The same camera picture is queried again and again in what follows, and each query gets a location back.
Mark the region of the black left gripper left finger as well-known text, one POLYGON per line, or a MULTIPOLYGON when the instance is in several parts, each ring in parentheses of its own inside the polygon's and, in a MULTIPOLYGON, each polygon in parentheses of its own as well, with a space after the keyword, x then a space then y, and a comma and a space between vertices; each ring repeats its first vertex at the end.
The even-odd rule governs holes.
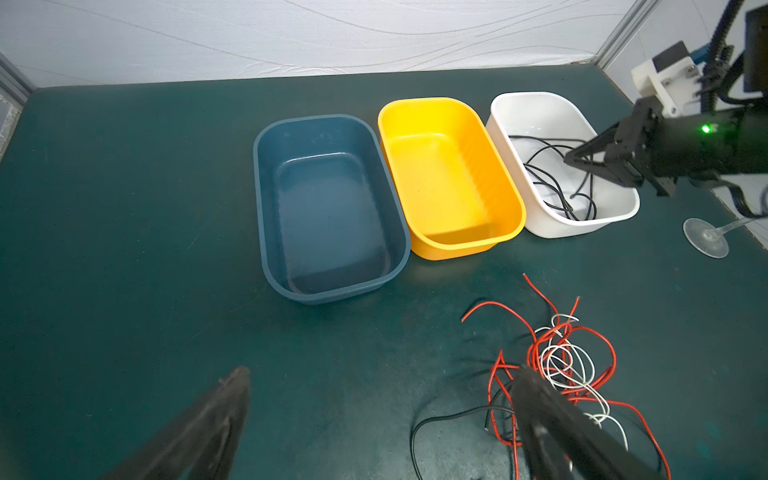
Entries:
POLYGON ((237 367, 102 477, 227 479, 250 400, 250 371, 237 367))

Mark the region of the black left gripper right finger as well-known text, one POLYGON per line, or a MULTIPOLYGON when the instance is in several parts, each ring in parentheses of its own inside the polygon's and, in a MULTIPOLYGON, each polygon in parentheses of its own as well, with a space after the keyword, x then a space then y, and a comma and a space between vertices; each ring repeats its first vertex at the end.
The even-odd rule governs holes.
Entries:
POLYGON ((657 479, 533 369, 518 369, 511 403, 533 479, 657 479))

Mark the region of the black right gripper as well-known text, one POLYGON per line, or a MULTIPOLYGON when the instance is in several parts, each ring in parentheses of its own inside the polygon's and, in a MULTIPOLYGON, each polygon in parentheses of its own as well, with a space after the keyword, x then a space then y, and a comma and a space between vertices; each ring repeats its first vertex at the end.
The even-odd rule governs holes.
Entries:
POLYGON ((651 170, 650 140, 663 119, 661 111, 656 97, 637 100, 628 116, 567 152, 565 163, 625 188, 639 188, 648 182, 658 196, 671 196, 675 180, 651 170), (593 161, 599 153, 603 161, 593 161))

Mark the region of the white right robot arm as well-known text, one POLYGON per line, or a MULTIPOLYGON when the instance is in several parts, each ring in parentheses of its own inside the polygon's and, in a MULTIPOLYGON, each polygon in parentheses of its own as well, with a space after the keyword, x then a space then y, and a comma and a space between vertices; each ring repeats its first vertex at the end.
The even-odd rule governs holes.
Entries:
POLYGON ((699 188, 725 187, 744 217, 750 209, 728 175, 767 171, 767 9, 745 15, 739 55, 726 36, 742 7, 727 3, 701 62, 683 42, 632 71, 641 98, 630 115, 566 153, 566 165, 626 188, 650 183, 660 196, 679 178, 699 188))

